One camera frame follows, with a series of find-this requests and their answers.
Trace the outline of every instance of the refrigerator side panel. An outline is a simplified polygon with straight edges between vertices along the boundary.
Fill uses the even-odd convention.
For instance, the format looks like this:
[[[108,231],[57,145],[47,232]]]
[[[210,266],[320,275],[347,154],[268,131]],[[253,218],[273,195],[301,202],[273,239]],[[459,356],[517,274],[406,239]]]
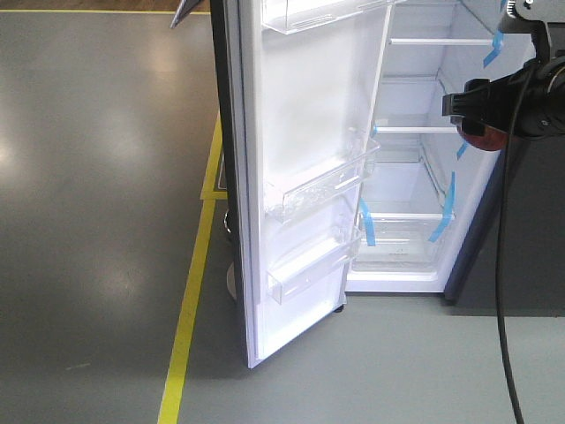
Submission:
[[[253,281],[259,274],[256,254],[259,228],[257,210],[258,179],[253,172],[250,155],[253,145],[248,145],[246,105],[249,99],[245,90],[252,80],[244,80],[244,52],[240,29],[245,27],[245,15],[238,2],[211,0],[212,27],[215,44],[216,77],[222,119],[222,144],[229,193],[231,236],[234,247],[234,277],[237,293],[237,319],[242,336],[242,349],[248,367],[256,366],[256,329],[253,313]]]

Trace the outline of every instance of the door shelf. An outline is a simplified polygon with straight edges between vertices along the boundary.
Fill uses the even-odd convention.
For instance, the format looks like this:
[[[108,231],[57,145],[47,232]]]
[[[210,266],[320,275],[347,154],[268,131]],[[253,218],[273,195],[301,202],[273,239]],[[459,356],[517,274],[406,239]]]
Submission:
[[[358,220],[363,239],[352,269],[435,272],[455,219],[453,211],[444,211],[449,204],[445,172],[433,149],[417,135],[387,135],[381,143],[373,175],[363,187],[369,217]],[[369,223],[372,231],[366,231]],[[374,237],[367,239],[367,234]]]
[[[268,271],[269,294],[279,304],[292,299],[355,257],[360,235],[356,233],[353,240],[346,241],[342,229],[334,228],[334,231],[333,238],[298,248]]]
[[[282,34],[293,34],[402,1],[263,0],[262,24]]]
[[[266,212],[280,223],[302,216],[313,208],[319,208],[334,199],[337,195],[347,192],[371,176],[374,158],[379,150],[379,144],[370,140],[366,153],[350,154],[352,159],[335,158],[331,163],[343,164],[327,170],[312,178],[316,170],[308,170],[295,174],[286,181],[267,183],[265,208]]]

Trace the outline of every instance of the crisper drawer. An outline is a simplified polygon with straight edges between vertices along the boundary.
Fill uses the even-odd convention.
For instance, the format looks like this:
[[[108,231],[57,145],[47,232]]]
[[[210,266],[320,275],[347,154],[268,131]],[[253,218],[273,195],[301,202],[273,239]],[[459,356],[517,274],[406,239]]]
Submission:
[[[262,23],[283,34],[319,27],[404,0],[262,0]]]
[[[434,240],[432,235],[441,225],[441,214],[371,214],[370,219],[373,240],[367,240],[363,231],[351,267],[354,271],[433,272],[436,269],[444,238]]]

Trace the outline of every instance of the yellow floor line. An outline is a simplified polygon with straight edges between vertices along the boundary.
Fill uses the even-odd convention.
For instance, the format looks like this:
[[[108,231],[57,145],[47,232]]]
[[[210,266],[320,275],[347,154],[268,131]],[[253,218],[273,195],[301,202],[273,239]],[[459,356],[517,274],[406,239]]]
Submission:
[[[206,174],[200,198],[203,200],[202,210],[200,211],[200,221],[194,250],[192,252],[191,267],[186,278],[185,295],[180,307],[178,317],[177,332],[173,343],[173,350],[170,355],[169,372],[165,382],[165,389],[162,394],[161,409],[157,424],[177,424],[180,404],[183,399],[183,389],[185,388],[186,370],[188,368],[188,358],[192,343],[192,333],[194,332],[194,320],[198,309],[200,298],[200,287],[204,277],[206,267],[208,247],[210,244],[210,234],[212,233],[212,223],[214,221],[215,203],[220,199],[220,194],[226,196],[225,192],[215,192],[214,184],[218,171],[218,161],[222,152],[222,127],[220,116],[216,119],[214,137],[210,146]]]
[[[192,253],[191,267],[186,279],[185,295],[180,307],[177,333],[170,355],[169,372],[162,394],[161,410],[157,424],[177,424],[180,403],[185,387],[188,356],[191,348],[194,319],[200,297],[200,287],[206,267],[210,233],[214,220],[215,201],[205,200],[200,212],[200,222],[194,252]]]
[[[222,154],[222,122],[220,120],[220,114],[218,114],[215,120],[214,136],[212,137],[212,145],[210,146],[210,155],[208,155],[206,175],[204,176],[204,184],[202,184],[202,191],[200,192],[200,198],[202,200],[207,198],[207,196],[210,196],[211,193],[217,193],[215,192],[215,181],[217,178],[218,163],[220,162],[221,154]]]
[[[173,11],[105,11],[85,9],[0,9],[0,13],[113,13],[135,15],[174,15]],[[209,15],[209,11],[192,11],[191,15]]]
[[[226,201],[228,199],[228,192],[213,191],[213,192],[203,192],[200,195],[202,201]]]

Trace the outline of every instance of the open refrigerator door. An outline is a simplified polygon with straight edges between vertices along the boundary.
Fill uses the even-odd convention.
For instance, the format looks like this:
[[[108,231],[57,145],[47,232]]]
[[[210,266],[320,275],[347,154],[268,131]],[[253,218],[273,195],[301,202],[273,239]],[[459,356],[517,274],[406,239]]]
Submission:
[[[224,151],[237,181],[230,211],[236,203],[249,367],[345,303],[359,192],[380,147],[373,113],[395,2],[359,3],[225,4],[236,128]]]

